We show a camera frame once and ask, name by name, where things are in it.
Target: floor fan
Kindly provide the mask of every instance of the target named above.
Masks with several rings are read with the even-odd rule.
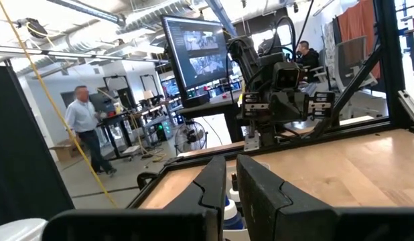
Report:
[[[176,155],[188,151],[195,151],[207,147],[207,132],[204,127],[195,121],[186,121],[179,127],[174,137]]]

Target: black tarp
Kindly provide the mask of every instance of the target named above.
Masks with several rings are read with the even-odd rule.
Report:
[[[72,208],[19,80],[0,66],[0,225]]]

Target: dark pants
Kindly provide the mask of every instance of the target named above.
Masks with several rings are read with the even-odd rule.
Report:
[[[86,131],[78,133],[80,140],[88,147],[91,153],[91,166],[94,171],[99,172],[100,167],[105,171],[110,171],[112,165],[104,159],[101,155],[100,141],[98,140],[97,133],[93,131]]]

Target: man in light blue shirt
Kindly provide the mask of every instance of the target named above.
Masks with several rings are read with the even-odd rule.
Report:
[[[95,132],[98,121],[94,106],[89,101],[88,89],[86,86],[77,86],[74,89],[74,94],[76,100],[67,108],[66,122],[90,150],[91,166],[94,171],[97,173],[106,171],[107,174],[114,174],[116,169],[101,155],[100,141]]]

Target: yellow cable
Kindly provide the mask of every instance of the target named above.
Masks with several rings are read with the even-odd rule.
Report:
[[[106,188],[104,187],[104,185],[101,183],[101,180],[98,178],[98,175],[95,173],[94,169],[91,167],[91,164],[90,164],[90,161],[88,160],[88,157],[86,157],[84,151],[82,150],[82,148],[80,148],[80,145],[79,145],[78,141],[76,140],[76,137],[73,135],[72,131],[70,130],[70,127],[67,125],[66,121],[64,120],[64,117],[61,115],[60,111],[58,110],[58,107],[56,106],[54,100],[52,99],[52,97],[51,97],[48,89],[46,88],[46,85],[45,85],[42,77],[40,76],[40,74],[38,72],[38,69],[36,68],[36,65],[33,63],[33,61],[30,58],[30,55],[27,53],[27,50],[26,50],[23,42],[21,41],[21,37],[19,36],[17,30],[13,26],[12,21],[11,21],[9,15],[7,14],[6,9],[3,6],[3,3],[1,2],[1,0],[0,0],[0,8],[3,11],[3,14],[6,16],[6,20],[9,23],[9,25],[11,26],[13,33],[15,34],[16,38],[18,39],[18,43],[21,46],[21,48],[23,49],[25,56],[29,60],[30,65],[31,65],[31,68],[33,68],[33,71],[36,74],[36,76],[37,76],[37,78],[38,78],[38,80],[40,82],[40,85],[44,89],[44,92],[45,92],[46,96],[48,97],[48,100],[51,102],[52,107],[54,107],[54,110],[57,113],[58,117],[60,117],[60,120],[61,120],[62,124],[66,127],[66,130],[68,132],[68,135],[70,136],[70,138],[72,139],[72,141],[76,145],[76,148],[79,150],[80,154],[84,158],[84,160],[85,160],[86,164],[88,165],[91,173],[94,175],[95,180],[97,181],[97,183],[100,186],[100,188],[102,189],[102,191],[105,193],[106,197],[117,208],[118,207],[117,204],[115,203],[115,201],[113,200],[113,198],[110,196],[110,194],[108,193],[108,191],[106,190]]]

